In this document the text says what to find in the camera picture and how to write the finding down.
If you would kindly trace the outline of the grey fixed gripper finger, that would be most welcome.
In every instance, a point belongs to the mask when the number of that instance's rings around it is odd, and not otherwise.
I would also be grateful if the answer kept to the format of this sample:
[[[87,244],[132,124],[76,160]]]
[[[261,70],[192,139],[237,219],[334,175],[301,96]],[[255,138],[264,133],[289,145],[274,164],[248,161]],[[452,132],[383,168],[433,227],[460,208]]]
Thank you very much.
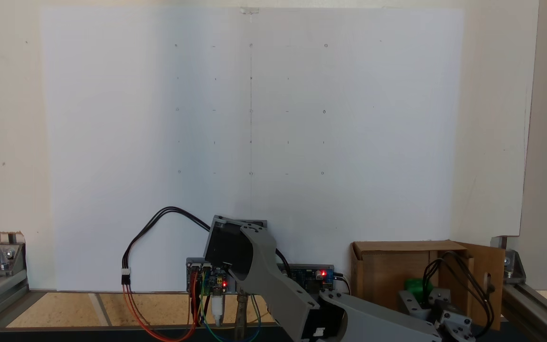
[[[408,290],[398,292],[398,311],[423,321],[427,321],[430,314],[430,309],[423,309],[414,294]]]

